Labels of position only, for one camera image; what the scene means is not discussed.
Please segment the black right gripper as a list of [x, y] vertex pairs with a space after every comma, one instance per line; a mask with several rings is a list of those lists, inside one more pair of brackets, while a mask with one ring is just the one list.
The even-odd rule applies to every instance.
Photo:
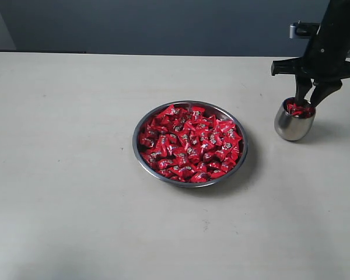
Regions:
[[302, 57], [273, 61], [271, 75], [295, 75], [296, 93], [294, 103], [309, 107], [305, 99], [316, 84], [310, 98], [317, 107], [326, 97], [342, 87], [339, 79], [350, 78], [350, 1], [330, 1], [317, 34], [309, 42]]

